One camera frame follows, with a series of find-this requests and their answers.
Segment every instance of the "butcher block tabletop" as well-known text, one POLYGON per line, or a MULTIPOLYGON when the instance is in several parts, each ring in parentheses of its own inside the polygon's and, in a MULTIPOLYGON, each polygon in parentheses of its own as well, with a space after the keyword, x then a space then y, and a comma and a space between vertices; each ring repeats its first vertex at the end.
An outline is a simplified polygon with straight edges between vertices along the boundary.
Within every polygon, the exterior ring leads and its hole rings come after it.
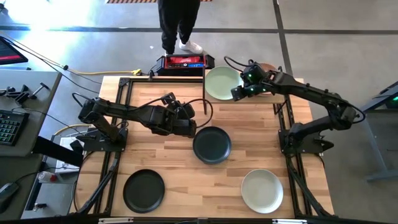
MULTIPOLYGON (((104 77, 99 97, 114 102, 120 78, 104 77)), ((174 93, 177 100, 187 102, 202 97, 202 86, 202 83, 135 83, 130 105, 140 106, 170 92, 174 93)), ((122 102, 126 98, 126 92, 123 93, 122 102)), ((258 97, 257 101, 253 97, 247 103, 212 102, 214 115, 206 126, 224 129, 232 141, 231 154, 227 160, 217 165, 206 165, 195 156, 192 150, 193 139, 175 135, 158 136, 140 123, 130 121, 127 146, 119 165, 111 216, 293 218, 285 157, 280 153, 277 135, 280 129, 279 119, 274 115, 272 107, 272 103, 281 103, 280 96, 267 96, 269 98, 265 97, 266 100, 264 97, 258 97), (127 178, 141 169, 158 172, 166 188, 160 206, 145 214, 132 212, 123 200, 123 187, 127 178), (267 169, 282 182, 282 204, 270 214, 252 211, 242 199, 241 182, 254 169, 267 169)), ((308 101, 295 96, 291 96, 291 101, 296 122, 307 123, 312 120, 308 101)), ((197 125, 204 123, 210 116, 210 107, 208 106, 208 113, 205 115, 202 101, 194 102, 192 106, 196 113, 193 119, 197 125)), ((88 200, 98 185, 103 157, 103 152, 95 152, 81 168, 76 188, 78 208, 88 200)), ((321 160, 309 154, 303 154, 302 157, 308 188, 325 210, 333 213, 321 160)), ((304 211, 302 193, 297 184, 296 188, 300 207, 304 211)), ((107 196, 108 187, 104 190, 101 212, 107 196)))

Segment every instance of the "computer mouse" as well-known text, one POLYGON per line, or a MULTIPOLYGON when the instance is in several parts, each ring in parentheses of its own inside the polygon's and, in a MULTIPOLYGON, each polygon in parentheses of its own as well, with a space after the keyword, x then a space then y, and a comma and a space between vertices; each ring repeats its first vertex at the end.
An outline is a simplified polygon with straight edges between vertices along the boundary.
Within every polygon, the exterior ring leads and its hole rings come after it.
POLYGON ((18 191, 19 185, 15 182, 6 183, 0 188, 0 213, 7 210, 15 193, 18 191))

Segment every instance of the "white sneaker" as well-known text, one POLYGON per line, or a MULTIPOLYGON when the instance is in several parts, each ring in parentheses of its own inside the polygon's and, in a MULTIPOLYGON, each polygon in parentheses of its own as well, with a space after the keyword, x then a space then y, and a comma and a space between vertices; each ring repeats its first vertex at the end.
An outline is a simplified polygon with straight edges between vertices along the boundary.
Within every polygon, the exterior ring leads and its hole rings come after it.
POLYGON ((189 50, 194 54, 202 54, 203 53, 203 48, 200 47, 199 45, 195 44, 194 42, 190 42, 188 40, 188 42, 186 44, 182 44, 181 40, 180 40, 180 49, 181 50, 189 50))

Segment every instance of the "concrete floor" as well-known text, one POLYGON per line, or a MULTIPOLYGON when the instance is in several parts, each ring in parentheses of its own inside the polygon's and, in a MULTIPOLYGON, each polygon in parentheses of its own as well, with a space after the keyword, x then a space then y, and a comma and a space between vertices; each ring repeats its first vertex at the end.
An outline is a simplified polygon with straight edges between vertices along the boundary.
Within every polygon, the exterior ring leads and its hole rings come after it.
MULTIPOLYGON (((52 60, 74 69, 147 71, 163 54, 160 32, 49 32, 49 27, 145 27, 158 28, 156 4, 104 4, 103 0, 25 1, 8 0, 8 16, 0 13, 0 26, 32 25, 32 31, 7 34, 52 60)), ((394 0, 279 0, 285 29, 396 30, 398 2, 394 0)), ((272 0, 213 0, 201 5, 197 28, 276 29, 272 0)), ((192 40, 224 65, 229 55, 245 62, 284 65, 278 34, 196 32, 192 40)), ((396 35, 287 34, 287 49, 295 77, 313 86, 339 93, 357 106, 397 81, 396 35)), ((29 57, 35 70, 51 70, 29 57)), ((65 73, 77 83, 99 91, 98 84, 65 73)), ((101 76, 90 77, 101 81, 101 76)), ((49 114, 67 124, 79 123, 78 105, 71 93, 95 96, 62 79, 49 114)), ((324 108, 311 105, 314 118, 326 115, 324 108)), ((63 126, 45 120, 40 135, 49 138, 63 126)), ((365 175, 378 170, 374 152, 361 125, 349 131, 332 131, 327 139, 335 147, 325 153, 326 176, 335 213, 343 218, 398 223, 398 181, 367 183, 365 175)), ((398 154, 389 155, 397 161, 398 154)), ((38 202, 49 208, 24 214, 24 218, 64 215, 70 205, 70 185, 46 185, 38 202)))

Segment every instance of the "black pants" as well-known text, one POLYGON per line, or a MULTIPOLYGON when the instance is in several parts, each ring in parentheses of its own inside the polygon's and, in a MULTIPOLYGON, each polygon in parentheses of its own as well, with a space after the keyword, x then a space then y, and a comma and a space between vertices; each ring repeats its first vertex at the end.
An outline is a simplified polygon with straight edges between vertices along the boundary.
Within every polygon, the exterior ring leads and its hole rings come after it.
POLYGON ((158 0, 162 47, 168 54, 174 53, 177 28, 183 44, 191 36, 197 19, 200 0, 158 0))

